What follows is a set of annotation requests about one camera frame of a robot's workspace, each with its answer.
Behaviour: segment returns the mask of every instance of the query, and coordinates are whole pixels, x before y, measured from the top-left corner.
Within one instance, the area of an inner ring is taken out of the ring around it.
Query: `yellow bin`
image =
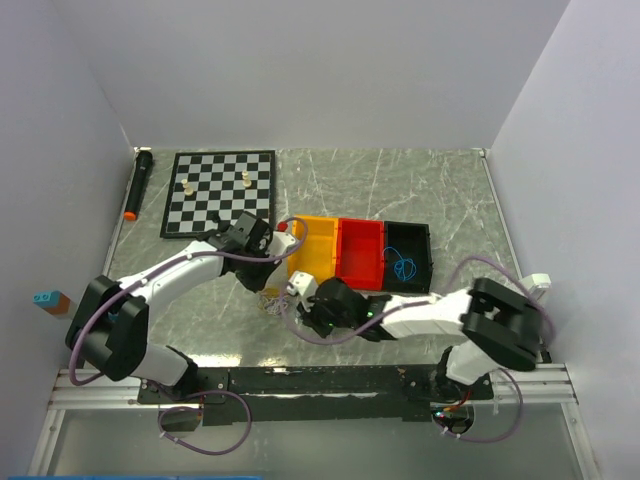
[[[287,272],[289,277],[296,270],[309,273],[320,284],[336,274],[338,219],[296,216],[307,222],[309,234],[302,248],[287,259]],[[304,226],[300,222],[294,222],[293,235],[301,238],[302,232]]]

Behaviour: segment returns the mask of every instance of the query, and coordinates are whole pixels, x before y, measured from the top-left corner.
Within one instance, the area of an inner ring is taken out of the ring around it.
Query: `chessboard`
[[[275,222],[275,151],[177,153],[162,219],[162,238],[193,238],[232,223],[243,211]],[[244,187],[242,172],[249,172]],[[182,180],[194,192],[185,195]]]

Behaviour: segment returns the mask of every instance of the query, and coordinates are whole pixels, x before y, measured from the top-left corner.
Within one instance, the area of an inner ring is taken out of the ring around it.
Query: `gray marble surface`
[[[139,220],[122,227],[111,278],[145,270],[189,243],[159,237],[175,153],[153,150],[156,165]],[[491,257],[515,272],[477,151],[279,150],[276,209],[278,218],[306,214],[428,223],[431,289],[438,293],[470,254]],[[501,280],[488,267],[472,264],[456,286],[470,285],[478,276]],[[285,276],[278,271],[273,278],[279,283]],[[279,318],[259,310],[257,302],[235,277],[226,275],[172,302],[154,319],[150,340],[183,351],[201,366],[435,363],[448,345],[460,341],[422,336],[375,344],[356,338],[316,346],[293,336]]]

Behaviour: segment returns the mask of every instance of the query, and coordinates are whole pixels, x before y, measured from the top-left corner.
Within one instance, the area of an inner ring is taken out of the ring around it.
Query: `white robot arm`
[[[447,349],[440,363],[446,379],[461,385],[469,386],[498,367],[535,368],[542,329],[540,312],[522,295],[488,278],[476,280],[470,290],[444,297],[365,297],[338,278],[318,286],[312,276],[295,272],[288,293],[299,297],[301,322],[323,338],[337,327],[362,328],[374,316],[382,316],[382,321],[359,333],[370,341],[423,334],[468,338]],[[405,308],[413,303],[425,305]]]
[[[73,349],[80,331],[98,309],[130,289],[91,328],[81,345],[81,357],[114,381],[133,376],[191,393],[197,365],[170,346],[149,343],[150,322],[182,294],[228,272],[248,290],[262,290],[297,243],[291,234],[273,231],[263,220],[244,212],[234,225],[223,223],[221,229],[206,232],[143,272],[117,281],[105,276],[94,279],[78,305],[66,344]]]

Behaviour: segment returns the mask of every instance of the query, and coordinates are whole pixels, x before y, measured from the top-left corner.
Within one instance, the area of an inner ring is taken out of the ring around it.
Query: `white chess piece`
[[[251,179],[249,178],[249,172],[246,170],[242,172],[242,186],[249,188],[251,186]]]
[[[187,197],[193,195],[193,188],[191,188],[191,185],[189,185],[186,178],[182,179],[182,187],[184,188],[184,194]]]

